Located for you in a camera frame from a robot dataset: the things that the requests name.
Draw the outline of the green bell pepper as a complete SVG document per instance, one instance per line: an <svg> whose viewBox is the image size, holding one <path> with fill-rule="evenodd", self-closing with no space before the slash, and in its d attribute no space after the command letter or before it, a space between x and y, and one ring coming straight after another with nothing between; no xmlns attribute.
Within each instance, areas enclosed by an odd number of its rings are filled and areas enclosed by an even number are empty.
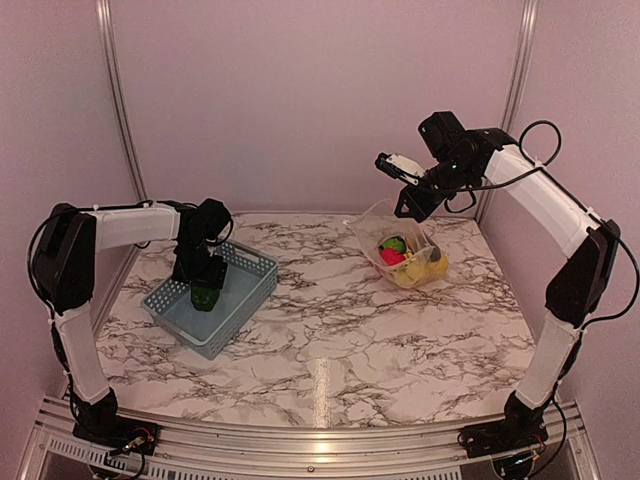
<svg viewBox="0 0 640 480"><path fill-rule="evenodd" d="M214 309L220 297L220 289L202 282L193 281L190 284L190 301L196 311L210 312Z"/></svg>

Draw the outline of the green watermelon ball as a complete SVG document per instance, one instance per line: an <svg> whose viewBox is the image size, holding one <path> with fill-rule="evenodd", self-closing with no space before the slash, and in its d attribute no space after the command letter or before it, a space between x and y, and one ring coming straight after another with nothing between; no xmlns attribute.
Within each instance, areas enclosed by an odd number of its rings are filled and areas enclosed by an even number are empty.
<svg viewBox="0 0 640 480"><path fill-rule="evenodd" d="M385 248L392 248L402 254L405 254L407 251L407 244L402 236L393 236L387 238L378 246L380 251Z"/></svg>

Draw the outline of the clear zip top bag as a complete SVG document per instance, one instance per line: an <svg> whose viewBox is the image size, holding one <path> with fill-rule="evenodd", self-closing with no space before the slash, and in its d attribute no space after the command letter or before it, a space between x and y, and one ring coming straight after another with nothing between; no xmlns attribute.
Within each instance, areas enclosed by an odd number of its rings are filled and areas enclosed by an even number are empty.
<svg viewBox="0 0 640 480"><path fill-rule="evenodd" d="M345 220L360 249L376 271L402 289L442 279L449 262L440 247L411 218L398 218L389 199Z"/></svg>

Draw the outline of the red apple toy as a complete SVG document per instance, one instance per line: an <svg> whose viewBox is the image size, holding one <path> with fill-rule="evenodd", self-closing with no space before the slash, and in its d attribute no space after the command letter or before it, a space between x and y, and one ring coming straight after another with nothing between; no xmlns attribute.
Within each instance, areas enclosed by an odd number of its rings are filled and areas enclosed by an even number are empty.
<svg viewBox="0 0 640 480"><path fill-rule="evenodd" d="M379 252L379 255L387 266L395 266L395 265L401 264L406 260L406 257L404 254L392 248L382 249Z"/></svg>

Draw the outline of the grey perforated plastic basket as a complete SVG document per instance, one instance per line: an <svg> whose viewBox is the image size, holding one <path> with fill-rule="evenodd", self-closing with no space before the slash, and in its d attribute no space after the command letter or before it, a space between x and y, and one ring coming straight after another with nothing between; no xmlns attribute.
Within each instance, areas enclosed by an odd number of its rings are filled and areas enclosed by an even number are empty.
<svg viewBox="0 0 640 480"><path fill-rule="evenodd" d="M213 309L192 306L188 285L170 278L140 302L162 328L206 359L214 359L274 292L278 261L229 241L214 249L227 263L223 288Z"/></svg>

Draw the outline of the yellow banana bunch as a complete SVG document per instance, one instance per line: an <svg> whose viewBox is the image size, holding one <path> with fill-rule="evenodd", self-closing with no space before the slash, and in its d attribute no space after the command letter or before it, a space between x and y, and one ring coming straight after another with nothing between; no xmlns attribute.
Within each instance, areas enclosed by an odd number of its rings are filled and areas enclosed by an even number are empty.
<svg viewBox="0 0 640 480"><path fill-rule="evenodd" d="M411 258L405 266L394 272L393 281L400 288L416 288L443 278L448 267L449 262L444 255L437 261Z"/></svg>

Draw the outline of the green orange mango toy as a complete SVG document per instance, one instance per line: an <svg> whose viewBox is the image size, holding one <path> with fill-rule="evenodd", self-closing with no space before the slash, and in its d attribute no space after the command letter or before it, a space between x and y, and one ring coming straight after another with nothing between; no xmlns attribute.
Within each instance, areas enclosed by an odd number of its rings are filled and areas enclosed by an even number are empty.
<svg viewBox="0 0 640 480"><path fill-rule="evenodd" d="M438 246L434 245L429 255L429 261L432 263L437 263L441 260L441 258L442 258L441 249Z"/></svg>

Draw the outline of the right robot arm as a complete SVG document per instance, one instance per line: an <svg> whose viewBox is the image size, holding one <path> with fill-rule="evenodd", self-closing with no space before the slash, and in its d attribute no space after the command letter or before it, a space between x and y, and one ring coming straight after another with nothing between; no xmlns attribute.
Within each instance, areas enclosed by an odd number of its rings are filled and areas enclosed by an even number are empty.
<svg viewBox="0 0 640 480"><path fill-rule="evenodd" d="M450 111L437 111L418 127L434 159L422 167L401 154L381 154L378 169L403 182L396 214L423 221L461 194L502 190L544 232L558 266L544 288L544 323L522 380L505 405L495 438L515 448L529 437L540 412L576 360L588 323L608 287L622 245L621 232L535 160L522 137L500 128L469 129Z"/></svg>

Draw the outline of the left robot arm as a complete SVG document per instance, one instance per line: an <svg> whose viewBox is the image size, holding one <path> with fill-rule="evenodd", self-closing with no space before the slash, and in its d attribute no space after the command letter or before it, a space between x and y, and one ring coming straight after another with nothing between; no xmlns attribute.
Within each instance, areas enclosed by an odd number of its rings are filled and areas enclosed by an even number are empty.
<svg viewBox="0 0 640 480"><path fill-rule="evenodd" d="M125 438L114 390L98 358L91 312L98 253L156 241L175 242L171 278L188 286L191 304L210 311L226 263L214 253L233 230L224 204L144 200L132 205L76 207L59 203L34 233L27 253L31 287L50 314L56 355L68 378L71 411L106 445Z"/></svg>

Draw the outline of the front aluminium frame rail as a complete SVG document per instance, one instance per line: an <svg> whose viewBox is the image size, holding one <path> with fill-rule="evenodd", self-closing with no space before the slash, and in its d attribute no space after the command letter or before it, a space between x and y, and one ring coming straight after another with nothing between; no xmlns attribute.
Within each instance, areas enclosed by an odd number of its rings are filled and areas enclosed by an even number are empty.
<svg viewBox="0 0 640 480"><path fill-rule="evenodd" d="M106 447L73 436L67 401L44 398L17 478L119 479L143 467L146 479L495 479L514 455L468 457L458 443L464 420L314 429L122 413L158 424L153 454L107 458Z"/></svg>

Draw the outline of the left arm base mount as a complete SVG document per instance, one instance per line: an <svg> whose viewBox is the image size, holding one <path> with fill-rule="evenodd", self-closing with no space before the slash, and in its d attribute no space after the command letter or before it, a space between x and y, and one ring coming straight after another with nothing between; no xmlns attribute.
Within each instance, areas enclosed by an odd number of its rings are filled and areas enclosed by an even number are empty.
<svg viewBox="0 0 640 480"><path fill-rule="evenodd" d="M76 438L110 447L113 455L133 450L144 455L154 453L159 425L119 415L113 389L109 389L108 394L95 404L71 392L69 404L75 421L73 435Z"/></svg>

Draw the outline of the right aluminium frame post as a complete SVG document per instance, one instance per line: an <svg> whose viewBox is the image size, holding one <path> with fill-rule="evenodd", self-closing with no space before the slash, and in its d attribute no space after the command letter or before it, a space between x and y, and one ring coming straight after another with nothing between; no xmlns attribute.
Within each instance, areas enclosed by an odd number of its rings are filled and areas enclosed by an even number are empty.
<svg viewBox="0 0 640 480"><path fill-rule="evenodd" d="M523 2L515 59L500 124L500 128L507 133L513 132L517 113L522 102L531 63L539 5L540 2L538 0L525 0Z"/></svg>

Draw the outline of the aluminium frame post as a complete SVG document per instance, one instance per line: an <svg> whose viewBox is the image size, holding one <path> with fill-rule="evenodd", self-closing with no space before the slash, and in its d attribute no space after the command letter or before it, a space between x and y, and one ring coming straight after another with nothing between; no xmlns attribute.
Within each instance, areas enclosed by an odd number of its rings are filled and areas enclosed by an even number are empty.
<svg viewBox="0 0 640 480"><path fill-rule="evenodd" d="M106 64L107 79L127 170L137 199L144 200L147 198L147 189L126 108L113 27L111 2L108 0L97 0L96 13Z"/></svg>
<svg viewBox="0 0 640 480"><path fill-rule="evenodd" d="M525 0L523 2L515 59L500 124L500 128L507 133L513 132L517 113L522 102L531 63L539 5L540 2L538 0Z"/></svg>

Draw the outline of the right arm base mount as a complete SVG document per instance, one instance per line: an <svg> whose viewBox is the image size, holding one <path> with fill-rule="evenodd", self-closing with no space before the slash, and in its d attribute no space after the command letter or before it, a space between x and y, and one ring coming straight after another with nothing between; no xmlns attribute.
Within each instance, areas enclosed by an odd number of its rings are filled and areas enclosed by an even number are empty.
<svg viewBox="0 0 640 480"><path fill-rule="evenodd" d="M504 418L463 427L458 444L468 458L521 449L548 439L543 414L549 402L529 408L512 392L504 407Z"/></svg>

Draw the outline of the left aluminium frame post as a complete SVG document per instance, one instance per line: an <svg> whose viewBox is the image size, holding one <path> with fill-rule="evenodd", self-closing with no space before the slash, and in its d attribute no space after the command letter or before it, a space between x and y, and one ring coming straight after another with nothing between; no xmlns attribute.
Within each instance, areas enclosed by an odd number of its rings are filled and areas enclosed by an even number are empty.
<svg viewBox="0 0 640 480"><path fill-rule="evenodd" d="M107 79L127 170L137 199L144 200L147 198L147 189L126 108L113 27L111 2L108 0L97 0L96 13L106 64Z"/></svg>

